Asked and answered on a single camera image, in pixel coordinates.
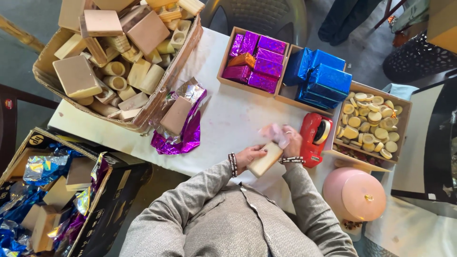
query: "white tablecloth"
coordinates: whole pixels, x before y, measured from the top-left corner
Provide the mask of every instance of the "white tablecloth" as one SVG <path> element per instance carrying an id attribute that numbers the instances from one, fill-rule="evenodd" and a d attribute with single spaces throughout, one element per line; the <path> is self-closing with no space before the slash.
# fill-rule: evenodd
<path id="1" fill-rule="evenodd" d="M 201 144 L 189 154 L 158 155 L 150 146 L 152 133 L 142 137 L 110 122 L 84 113 L 62 101 L 49 122 L 58 128 L 101 145 L 150 161 L 189 176 L 227 159 L 229 152 L 265 143 L 258 130 L 270 123 L 289 124 L 299 130 L 306 111 L 234 87 L 216 78 L 229 37 L 204 28 L 202 38 L 179 75 L 175 88 L 195 77 L 208 90 L 202 107 Z M 317 168 L 309 170 L 321 192 L 325 177 L 334 170 L 333 157 L 327 156 Z M 285 169 L 276 163 L 263 177 L 249 171 L 234 182 L 245 182 L 265 193 L 286 211 L 295 213 L 290 191 L 281 175 Z"/>

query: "person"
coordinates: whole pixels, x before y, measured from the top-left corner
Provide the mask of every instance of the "person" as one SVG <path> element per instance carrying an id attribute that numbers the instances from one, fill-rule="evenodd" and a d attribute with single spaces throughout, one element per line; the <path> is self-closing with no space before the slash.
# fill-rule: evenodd
<path id="1" fill-rule="evenodd" d="M 331 46 L 343 43 L 380 2 L 381 0 L 335 0 L 318 31 L 319 39 L 329 42 Z"/>
<path id="2" fill-rule="evenodd" d="M 302 137 L 290 126 L 282 130 L 290 140 L 284 157 L 298 156 Z M 266 155 L 261 148 L 235 155 L 238 175 Z M 357 256 L 302 163 L 285 163 L 282 176 L 298 225 L 267 196 L 229 183 L 232 163 L 222 161 L 153 201 L 130 225 L 119 256 Z"/>

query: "plastic chair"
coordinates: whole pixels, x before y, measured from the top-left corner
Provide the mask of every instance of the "plastic chair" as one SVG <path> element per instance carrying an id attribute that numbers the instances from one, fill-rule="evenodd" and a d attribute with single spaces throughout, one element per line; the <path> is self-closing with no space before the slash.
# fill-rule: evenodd
<path id="1" fill-rule="evenodd" d="M 57 109 L 59 103 L 0 84 L 0 173 L 16 153 L 17 100 Z"/>
<path id="2" fill-rule="evenodd" d="M 262 35 L 276 37 L 287 24 L 293 25 L 292 43 L 306 46 L 307 13 L 303 0 L 208 0 L 200 13 L 202 26 L 209 27 L 218 8 L 227 17 L 228 33 L 240 27 Z"/>

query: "beaded bracelet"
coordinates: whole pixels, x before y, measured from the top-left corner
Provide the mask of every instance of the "beaded bracelet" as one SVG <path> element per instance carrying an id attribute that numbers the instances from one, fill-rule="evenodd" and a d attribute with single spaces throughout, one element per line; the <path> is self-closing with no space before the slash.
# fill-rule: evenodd
<path id="1" fill-rule="evenodd" d="M 295 157 L 289 157 L 289 158 L 279 158 L 278 160 L 279 163 L 284 164 L 287 162 L 300 162 L 300 163 L 305 163 L 303 160 L 302 156 L 295 156 Z"/>
<path id="2" fill-rule="evenodd" d="M 232 177 L 237 177 L 237 166 L 236 166 L 236 158 L 235 153 L 228 154 L 228 161 L 230 162 L 230 169 L 232 170 Z"/>

